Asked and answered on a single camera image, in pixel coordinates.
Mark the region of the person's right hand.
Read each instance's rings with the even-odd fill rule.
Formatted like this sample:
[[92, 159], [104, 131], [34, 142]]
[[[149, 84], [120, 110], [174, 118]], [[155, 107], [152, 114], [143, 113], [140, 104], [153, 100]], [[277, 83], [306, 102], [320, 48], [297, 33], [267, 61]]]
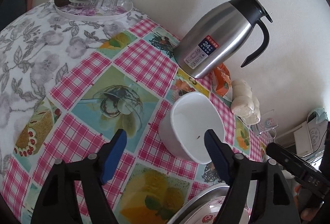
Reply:
[[298, 208], [300, 219], [302, 223], [310, 222], [319, 211], [323, 201], [302, 185], [297, 185], [295, 192], [294, 202]]

